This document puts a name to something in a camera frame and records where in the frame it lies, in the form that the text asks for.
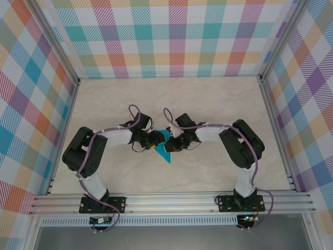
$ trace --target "black cable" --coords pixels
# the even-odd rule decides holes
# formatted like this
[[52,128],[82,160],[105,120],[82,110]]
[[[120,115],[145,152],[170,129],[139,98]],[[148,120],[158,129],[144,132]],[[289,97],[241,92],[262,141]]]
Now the black cable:
[[218,202],[216,201],[216,199],[218,198],[218,196],[220,196],[221,194],[218,194],[217,196],[215,196],[215,203],[218,205]]
[[195,146],[194,148],[191,148],[191,149],[187,149],[187,148],[186,148],[186,150],[191,151],[191,150],[197,148],[200,144],[201,144],[201,142],[200,142],[197,146]]
[[132,150],[134,151],[134,152],[137,152],[137,153],[142,153],[143,151],[145,151],[146,149],[144,148],[144,150],[142,150],[142,151],[136,151],[134,148],[134,142],[132,143]]

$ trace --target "metal bar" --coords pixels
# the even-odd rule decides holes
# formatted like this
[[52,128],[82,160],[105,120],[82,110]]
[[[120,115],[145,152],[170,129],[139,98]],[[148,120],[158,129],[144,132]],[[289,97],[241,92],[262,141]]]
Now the metal bar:
[[279,56],[281,55],[283,49],[285,48],[286,44],[288,43],[291,35],[293,34],[294,30],[296,29],[296,26],[301,19],[303,13],[305,12],[306,8],[308,7],[311,0],[299,0],[294,12],[292,13],[292,16],[287,23],[285,30],[279,39],[276,48],[274,49],[270,59],[268,60],[265,69],[262,73],[262,79],[267,79],[267,76],[270,74],[270,72],[273,70]]
[[255,65],[255,68],[253,70],[253,76],[260,73],[260,69],[265,61],[265,58],[266,58],[268,52],[270,51],[273,41],[275,40],[275,36],[278,33],[278,31],[283,23],[284,18],[290,9],[292,2],[293,2],[293,0],[284,0],[282,8],[279,11],[279,14],[272,27],[271,35],[267,38],[265,45],[262,48],[260,59],[258,60],[257,64]]
[[53,166],[52,166],[51,175],[49,176],[49,180],[47,181],[48,185],[45,186],[45,188],[43,190],[43,194],[49,193],[49,188],[50,188],[51,182],[52,182],[52,180],[54,180],[54,178],[56,176],[58,165],[59,165],[59,161],[60,161],[60,158],[61,158],[62,148],[63,148],[63,145],[65,144],[65,139],[66,139],[68,127],[69,127],[69,123],[70,123],[70,120],[71,120],[71,117],[72,117],[72,114],[73,114],[73,110],[74,110],[76,98],[78,96],[79,88],[80,88],[80,84],[77,85],[77,86],[75,86],[73,101],[72,101],[71,106],[69,108],[69,112],[68,112],[68,117],[66,119],[65,128],[63,129],[63,133],[61,135],[58,152],[57,152],[55,161],[54,161]]
[[324,250],[323,244],[319,237],[319,231],[316,227],[314,214],[303,214],[304,225],[309,236],[310,244],[315,250]]
[[60,59],[60,62],[66,69],[66,72],[68,73],[69,77],[71,78],[71,80],[73,82],[78,84],[79,76],[75,73],[72,63],[69,61],[68,56],[63,51],[63,49],[57,39],[57,36],[55,35],[55,33],[54,33],[52,27],[49,25],[48,21],[46,20],[39,4],[36,3],[35,0],[25,0],[25,4],[28,6],[32,15],[38,22],[45,37],[47,38],[48,42],[50,43],[52,49],[55,51],[55,53],[57,54],[57,56]]
[[42,218],[34,217],[31,218],[29,224],[29,230],[25,237],[23,237],[23,241],[21,243],[22,250],[31,250],[34,249],[35,244],[37,242],[40,226],[41,226]]
[[[160,193],[160,194],[122,194],[127,197],[126,210],[123,216],[174,216],[174,215],[240,215],[246,212],[220,213],[214,198],[218,192],[205,193]],[[271,205],[271,198],[263,195],[266,212]],[[313,213],[315,207],[308,193],[292,191],[273,192],[275,203],[272,213]],[[81,201],[78,195],[37,196],[30,214],[32,216],[82,216],[78,213]]]
[[69,50],[70,55],[73,57],[73,59],[76,63],[76,67],[78,68],[78,71],[81,74],[80,75],[81,78],[88,78],[88,75],[84,69],[84,66],[82,65],[82,62],[80,61],[80,58],[74,48],[74,45],[72,44],[71,39],[69,38],[68,33],[67,33],[65,27],[63,26],[63,23],[60,20],[60,17],[53,5],[52,0],[44,0],[44,4],[54,22],[54,24],[56,25],[59,33],[61,34],[62,39],[63,39],[64,43],[66,44],[66,47]]
[[294,169],[291,166],[291,160],[290,160],[289,154],[287,152],[287,149],[285,147],[285,144],[283,141],[283,136],[282,136],[281,130],[279,128],[277,118],[274,115],[273,103],[271,102],[271,99],[268,96],[267,88],[266,88],[265,84],[262,82],[262,79],[259,76],[257,79],[258,79],[260,91],[261,91],[261,94],[262,94],[262,97],[264,99],[264,103],[265,103],[265,106],[267,109],[268,117],[269,117],[271,125],[272,125],[272,130],[273,130],[274,137],[275,137],[275,140],[277,143],[277,147],[280,151],[280,156],[281,156],[283,165],[285,166],[285,169],[286,169],[286,173],[288,176],[290,176],[293,179],[293,184],[294,184],[294,188],[296,189],[296,191],[300,192],[301,191],[300,185],[297,182],[296,174],[294,172]]

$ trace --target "plaid wall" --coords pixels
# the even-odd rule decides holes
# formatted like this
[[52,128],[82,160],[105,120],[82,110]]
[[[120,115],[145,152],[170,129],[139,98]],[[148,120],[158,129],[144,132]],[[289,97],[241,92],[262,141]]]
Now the plaid wall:
[[0,249],[17,249],[46,185],[71,82],[23,0],[0,1]]
[[312,0],[267,88],[302,191],[333,245],[333,1]]
[[256,75],[279,12],[291,1],[49,2],[39,0],[59,39],[68,38],[62,44],[76,70],[103,78]]
[[274,49],[276,48],[276,45],[278,43],[278,41],[280,40],[280,37],[281,35],[283,34],[284,30],[285,30],[285,27],[289,21],[289,19],[291,18],[292,16],[292,13],[293,11],[295,10],[296,6],[297,6],[297,3],[299,2],[299,0],[292,0],[292,4],[290,5],[289,9],[288,9],[288,12],[285,16],[285,18],[283,19],[283,22],[278,30],[278,32],[276,33],[274,39],[273,39],[273,42],[270,46],[270,50],[268,51],[268,53],[266,54],[266,57],[264,59],[264,63],[262,64],[260,70],[259,70],[259,74],[262,74],[262,72],[264,71],[266,65],[267,65],[267,62],[268,60],[270,59],[271,55],[272,55],[272,52],[274,51]]

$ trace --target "red wire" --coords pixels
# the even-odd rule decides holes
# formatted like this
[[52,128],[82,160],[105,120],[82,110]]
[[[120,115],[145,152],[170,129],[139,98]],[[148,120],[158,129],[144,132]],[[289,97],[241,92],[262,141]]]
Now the red wire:
[[253,203],[254,204],[254,206],[257,208],[257,217],[258,217],[258,215],[259,215],[259,207],[256,205],[256,203]]

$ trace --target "aluminum frame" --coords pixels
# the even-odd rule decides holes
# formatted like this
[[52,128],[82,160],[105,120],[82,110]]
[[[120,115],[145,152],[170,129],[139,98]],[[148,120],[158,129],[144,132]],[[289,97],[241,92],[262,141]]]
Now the aluminum frame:
[[[214,198],[219,192],[191,193],[114,193],[111,196],[125,196],[126,209],[121,216],[184,216],[184,215],[244,215],[248,212],[219,212]],[[267,193],[259,192],[264,198],[266,211],[271,205]],[[315,207],[309,193],[296,191],[272,191],[274,196],[273,214],[314,213]],[[30,215],[43,216],[84,216],[79,214],[82,194],[51,194],[36,196]]]
[[52,27],[49,25],[47,19],[45,18],[43,11],[41,10],[39,4],[35,0],[24,0],[25,4],[28,6],[30,12],[36,19],[37,23],[41,27],[43,33],[45,34],[47,40],[49,41],[52,49],[55,51],[57,56],[59,57],[62,65],[66,69],[66,72],[68,73],[69,77],[73,82],[75,82],[77,85],[80,82],[80,77],[75,72],[72,63],[68,59],[68,56],[64,52],[63,48],[60,45],[59,40],[57,39],[57,36],[55,35]]

